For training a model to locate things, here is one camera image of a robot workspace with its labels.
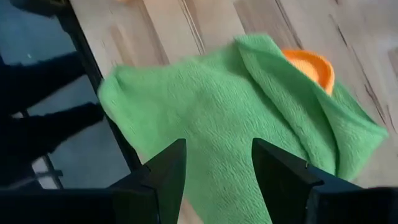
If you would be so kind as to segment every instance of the orange object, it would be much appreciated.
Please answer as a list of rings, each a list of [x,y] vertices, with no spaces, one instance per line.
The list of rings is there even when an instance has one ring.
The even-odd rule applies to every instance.
[[[331,63],[322,57],[306,50],[282,50],[287,60],[314,82],[318,83],[327,94],[333,92],[335,73]]]

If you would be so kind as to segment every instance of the wooden surface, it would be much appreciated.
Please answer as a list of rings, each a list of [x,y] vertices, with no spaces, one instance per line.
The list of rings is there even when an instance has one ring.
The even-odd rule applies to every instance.
[[[390,138],[355,182],[398,186],[398,1],[71,0],[99,68],[174,63],[235,35],[266,32],[281,48],[324,55]]]

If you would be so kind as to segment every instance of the green microfiber towel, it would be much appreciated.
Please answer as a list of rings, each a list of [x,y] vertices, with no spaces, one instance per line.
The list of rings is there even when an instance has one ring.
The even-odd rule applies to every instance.
[[[185,196],[204,223],[271,223],[253,138],[351,180],[387,136],[340,83],[330,97],[266,35],[166,67],[116,67],[99,99],[146,159],[187,139]]]

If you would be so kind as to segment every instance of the towel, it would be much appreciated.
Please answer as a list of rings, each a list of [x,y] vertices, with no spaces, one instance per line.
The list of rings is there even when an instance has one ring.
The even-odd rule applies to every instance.
[[[146,159],[187,139],[184,194],[204,223],[271,223],[252,166],[253,138],[352,180],[387,136],[341,83],[329,96],[266,35],[237,37],[165,67],[118,66],[98,94]]]

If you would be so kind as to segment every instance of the wood grain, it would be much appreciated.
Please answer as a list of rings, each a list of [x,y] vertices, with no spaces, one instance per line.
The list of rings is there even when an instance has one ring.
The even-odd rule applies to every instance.
[[[398,1],[71,0],[97,63],[177,62],[243,33],[267,32],[282,48],[324,55],[390,138],[355,182],[398,185]]]

